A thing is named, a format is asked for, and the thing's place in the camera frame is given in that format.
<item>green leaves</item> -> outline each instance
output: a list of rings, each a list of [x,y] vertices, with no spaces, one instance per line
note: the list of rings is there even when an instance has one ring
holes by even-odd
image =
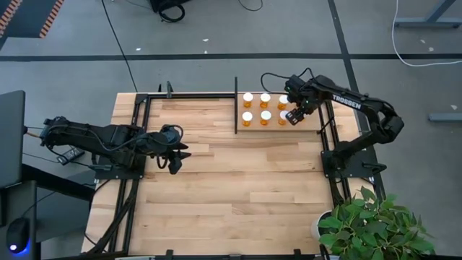
[[[368,201],[369,199],[372,199],[373,201],[377,200],[375,194],[370,190],[366,189],[364,186],[361,186],[361,195],[365,201]]]
[[[430,242],[427,242],[421,238],[411,241],[409,243],[409,246],[421,252],[433,250],[433,245]]]
[[[337,233],[337,239],[347,240],[351,234],[348,231],[342,230]]]
[[[406,242],[406,238],[404,235],[394,235],[392,238],[390,238],[390,243],[393,246],[402,246]]]
[[[324,234],[319,238],[319,243],[324,244],[327,247],[332,247],[332,245],[337,241],[337,237],[334,234]]]
[[[391,207],[393,207],[393,202],[391,202],[391,201],[384,201],[380,205],[381,209],[390,209]]]
[[[366,231],[369,233],[381,233],[387,228],[384,222],[370,222],[366,225]]]
[[[434,252],[433,245],[421,235],[427,235],[422,218],[406,207],[394,204],[396,195],[385,201],[362,187],[364,199],[345,199],[345,202],[321,220],[326,228],[320,242],[343,259],[411,260]]]
[[[361,248],[361,246],[362,246],[361,240],[359,238],[357,238],[357,237],[352,238],[352,243],[353,243],[353,246],[355,248],[358,248],[358,249]]]
[[[386,223],[386,224],[388,224],[388,225],[392,225],[392,224],[393,224],[393,220],[390,220],[389,218],[384,217],[384,216],[378,215],[378,216],[377,216],[377,219],[378,219],[378,220],[382,220],[382,222],[384,222],[384,223]]]
[[[362,234],[361,239],[371,246],[377,246],[377,240],[375,239],[374,235],[371,233],[364,233]]]
[[[383,252],[380,249],[376,249],[372,255],[372,260],[383,260]]]
[[[358,207],[362,207],[366,204],[366,202],[363,200],[363,199],[355,199],[353,202],[352,202],[353,205],[356,205]]]
[[[363,210],[361,211],[361,213],[359,214],[359,218],[362,218],[362,219],[368,219],[370,217],[374,217],[375,213],[374,212],[370,212],[370,211],[367,211],[367,210]]]
[[[325,220],[321,220],[318,224],[320,228],[341,228],[341,221],[336,219],[335,217],[328,217]]]

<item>black robotic arm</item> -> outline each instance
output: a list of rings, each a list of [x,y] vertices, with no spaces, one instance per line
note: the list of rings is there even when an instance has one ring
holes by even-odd
[[[93,126],[68,121],[64,117],[46,119],[40,134],[42,146],[53,151],[55,145],[72,145],[82,150],[106,157],[116,167],[133,170],[138,167],[138,157],[157,157],[158,165],[164,168],[169,162],[170,173],[176,174],[181,160],[191,154],[181,152],[188,146],[181,143],[181,134],[176,125],[165,125],[159,132],[146,133],[143,128],[129,125]]]
[[[322,75],[307,82],[293,75],[286,81],[284,89],[288,93],[288,101],[297,105],[297,108],[286,116],[292,125],[302,121],[305,115],[313,113],[326,100],[336,101],[366,115],[370,131],[350,142],[339,142],[332,151],[329,164],[337,170],[345,169],[349,158],[356,152],[376,143],[386,144],[394,141],[404,127],[402,119],[386,101],[339,87]]]

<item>gray floor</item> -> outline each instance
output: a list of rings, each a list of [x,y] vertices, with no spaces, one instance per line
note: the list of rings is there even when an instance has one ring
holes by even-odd
[[[143,0],[132,1],[147,5]],[[243,2],[258,5],[258,0]],[[434,1],[401,2],[400,16],[423,16]],[[265,0],[261,11],[248,12],[237,0],[193,0],[185,5],[186,18],[178,24],[160,22],[149,10],[124,0],[106,3],[127,54],[340,53],[327,1]],[[350,53],[393,53],[394,1],[350,0],[336,1],[336,5]],[[458,1],[448,15],[460,16],[461,10],[462,1]],[[461,29],[399,29],[396,33],[403,53],[460,53],[461,41]],[[118,55],[119,50],[99,0],[66,0],[46,39],[9,38],[0,51],[0,56],[103,54]],[[406,124],[394,143],[375,147],[379,161],[388,165],[383,173],[386,191],[398,194],[402,204],[422,215],[437,238],[438,253],[462,256],[462,191],[458,188],[462,128],[429,123],[426,118],[431,112],[454,112],[451,105],[462,109],[462,64],[410,68],[399,61],[352,63],[359,90],[394,104]],[[260,90],[263,72],[290,75],[306,66],[348,87],[342,60],[130,61],[130,66],[142,92],[156,91],[167,80],[175,91],[229,91],[234,76],[239,77],[240,89]],[[40,126],[44,118],[54,116],[108,124],[116,93],[134,91],[122,61],[1,62],[0,78],[0,92],[26,91],[28,126]],[[268,78],[273,90],[283,84]],[[24,149],[54,158],[38,145],[26,137]],[[84,170],[29,157],[25,162],[60,176]],[[78,230],[50,240],[44,244],[44,258],[76,255],[82,239],[83,231]]]

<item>wooden table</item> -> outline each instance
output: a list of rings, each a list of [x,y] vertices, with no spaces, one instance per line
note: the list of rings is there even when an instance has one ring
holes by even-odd
[[[135,96],[118,94],[112,124],[131,123]],[[319,252],[310,225],[333,206],[320,136],[315,131],[235,134],[234,105],[234,99],[152,101],[148,131],[181,125],[183,142],[193,155],[177,175],[148,159],[136,199],[130,255],[165,255],[167,249],[175,255],[293,254],[295,248],[303,254]],[[334,112],[340,140],[356,138],[352,109],[334,103]],[[113,219],[119,182],[112,180],[95,195],[87,226],[95,241]],[[350,178],[349,185],[352,194],[361,186],[372,189],[361,179]],[[118,250],[122,237],[119,232]],[[85,240],[82,250],[91,247]]]

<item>white cord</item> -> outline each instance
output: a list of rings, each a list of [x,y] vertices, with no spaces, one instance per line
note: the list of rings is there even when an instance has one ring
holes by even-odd
[[[398,6],[399,6],[399,0],[396,0],[396,12],[395,12],[395,18],[393,18],[393,24],[391,25],[391,41],[393,42],[393,49],[395,49],[395,53],[398,56],[399,60],[406,64],[407,66],[412,66],[412,67],[423,67],[423,66],[434,66],[434,65],[451,65],[451,64],[459,64],[462,63],[462,61],[452,61],[452,62],[440,62],[440,63],[432,63],[432,64],[409,64],[403,60],[403,58],[399,55],[398,51],[396,50],[396,44],[395,44],[395,22],[396,22],[396,17],[398,16]]]

